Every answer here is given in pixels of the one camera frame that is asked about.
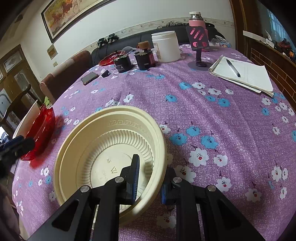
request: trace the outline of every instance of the purple tablecloth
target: purple tablecloth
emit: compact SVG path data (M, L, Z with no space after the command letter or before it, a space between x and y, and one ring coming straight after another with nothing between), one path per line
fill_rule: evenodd
M113 73L87 86L79 79L57 100L53 108L61 119L44 162L32 169L20 161L13 182L13 200L30 235L59 207L53 168L67 135L90 114L122 104L141 108L160 125L178 176L201 187L216 185L266 240L280 236L296 210L294 111L273 82L274 98L257 94L190 69L194 52L186 45L180 49L179 61L149 71ZM202 57L213 63L221 54L249 61L229 48L211 49ZM141 217L120 228L119 236L165 241L174 240L175 232L176 210L160 205L157 197Z

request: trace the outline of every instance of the framed painting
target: framed painting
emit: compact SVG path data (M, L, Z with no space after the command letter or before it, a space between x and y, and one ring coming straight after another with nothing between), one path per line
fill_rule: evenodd
M42 11L42 20L54 43L78 20L113 0L52 0Z

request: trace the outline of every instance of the pen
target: pen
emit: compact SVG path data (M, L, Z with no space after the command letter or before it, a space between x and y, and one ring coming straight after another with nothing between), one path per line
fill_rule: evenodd
M240 77L240 73L237 71L237 69L233 66L233 64L226 59L226 62L228 63L228 65L232 68L233 72L237 75L237 77Z

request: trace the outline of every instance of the black sofa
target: black sofa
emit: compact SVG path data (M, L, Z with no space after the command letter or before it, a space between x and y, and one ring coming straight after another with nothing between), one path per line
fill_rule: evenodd
M187 25L188 24L157 28L157 29L146 31L146 32L134 34L134 35L125 37L123 39L119 39L111 44L105 44L100 49L96 48L92 52L91 54L92 65L93 66L97 65L103 58L105 58L109 54L114 53L117 50L118 51L122 50L126 46L136 48L139 42L148 40L150 42L150 46L153 47L151 34L154 34L154 33L165 32L165 31L175 31L180 45L190 44L188 35L186 32ZM215 25L211 23L206 23L206 29L208 30L209 41L211 41L212 38L215 38L216 35L219 35L222 38L225 38L221 33L217 31L217 29L215 28Z

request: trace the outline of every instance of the brown chair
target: brown chair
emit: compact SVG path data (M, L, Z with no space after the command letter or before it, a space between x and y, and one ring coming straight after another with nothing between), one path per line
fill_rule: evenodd
M91 54L82 51L62 63L40 83L40 89L54 104L80 76L91 68Z
M14 133L14 130L10 127L10 125L8 125L8 123L6 122L7 120L7 117L9 116L9 114L14 110L14 108L16 106L18 106L20 103L21 103L21 99L24 95L26 94L29 94L35 101L37 101L38 105L41 106L42 103L40 100L38 100L36 98L36 96L33 95L33 93L30 91L31 89L31 85L28 85L28 87L23 91L21 92L12 102L11 104L9 105L9 107L7 108L5 114L4 114L4 117L2 120L0 120L0 126L3 126L5 125L5 131L7 132L7 134L9 136L12 136L12 134Z

